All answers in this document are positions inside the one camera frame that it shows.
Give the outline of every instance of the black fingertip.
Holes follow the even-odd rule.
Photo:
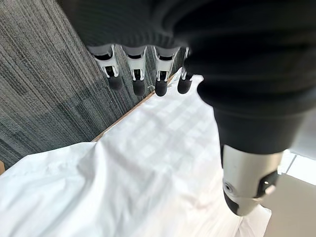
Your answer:
[[[145,83],[143,80],[134,80],[133,81],[133,90],[134,94],[137,96],[145,95]]]
[[[155,91],[157,96],[164,96],[167,92],[167,82],[163,80],[156,80]]]
[[[121,90],[123,87],[123,81],[119,77],[110,77],[108,78],[109,86],[112,90]]]
[[[180,94],[185,94],[185,93],[187,93],[187,92],[190,90],[191,84],[192,84],[192,81],[191,81],[191,80],[182,80],[182,79],[179,79],[179,82],[178,82],[178,92],[179,92]]]

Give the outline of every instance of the robotic arm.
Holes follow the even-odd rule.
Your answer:
[[[203,75],[201,99],[214,108],[228,207],[246,215],[277,183],[282,152],[316,105],[316,2],[311,0],[59,0],[109,79],[122,45],[143,95],[146,46],[155,46],[156,93],[166,93],[179,47],[190,50],[178,91]]]

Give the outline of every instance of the wrinkled white sheet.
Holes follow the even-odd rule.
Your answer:
[[[201,80],[185,95],[172,82],[96,143],[20,160],[0,176],[0,236],[234,237]]]

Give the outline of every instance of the wooden baseboard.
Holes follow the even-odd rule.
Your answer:
[[[0,160],[0,175],[2,175],[4,173],[5,169],[4,169],[4,164],[3,162]]]
[[[171,82],[172,78],[173,78],[174,74],[169,77],[168,79],[168,84]],[[111,126],[109,126],[107,129],[105,129],[103,132],[101,132],[96,138],[94,138],[92,140],[92,142],[97,142],[104,133],[106,133],[109,129],[111,129],[115,124],[117,124],[118,122],[120,122],[123,118],[125,118],[127,115],[129,115],[131,112],[133,112],[138,106],[140,106],[143,102],[145,102],[146,100],[148,100],[153,94],[155,93],[155,91],[153,91],[152,93],[150,93],[148,96],[146,96],[141,102],[139,102],[137,105],[135,105],[130,111],[128,111],[125,115],[123,115],[122,117],[120,117],[115,123],[113,123]]]

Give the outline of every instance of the white bed sheet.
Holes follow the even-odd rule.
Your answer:
[[[0,236],[234,237],[201,80],[185,95],[172,82],[96,143],[21,159],[0,176]]]

